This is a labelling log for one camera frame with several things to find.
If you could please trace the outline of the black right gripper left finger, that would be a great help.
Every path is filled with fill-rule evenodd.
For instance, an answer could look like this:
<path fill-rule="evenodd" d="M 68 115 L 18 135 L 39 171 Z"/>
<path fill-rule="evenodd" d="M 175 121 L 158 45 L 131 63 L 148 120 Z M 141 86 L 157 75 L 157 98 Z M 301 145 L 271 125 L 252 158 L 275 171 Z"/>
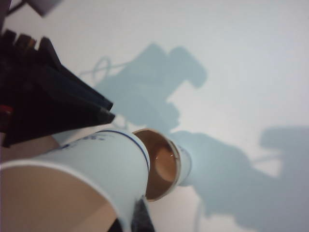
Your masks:
<path fill-rule="evenodd" d="M 3 147 L 109 124 L 113 103 L 63 66 L 51 41 L 7 30 L 0 37 Z"/>

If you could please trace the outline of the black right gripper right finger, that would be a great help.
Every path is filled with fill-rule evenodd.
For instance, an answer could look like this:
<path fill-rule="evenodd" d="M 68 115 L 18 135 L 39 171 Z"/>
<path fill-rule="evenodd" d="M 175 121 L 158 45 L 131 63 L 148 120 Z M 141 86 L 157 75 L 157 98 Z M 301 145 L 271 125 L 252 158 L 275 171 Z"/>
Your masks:
<path fill-rule="evenodd" d="M 117 207 L 115 210 L 115 220 L 110 226 L 111 232 L 154 232 L 148 204 L 145 197 L 136 198 L 132 203 L 129 217 L 122 215 Z"/>

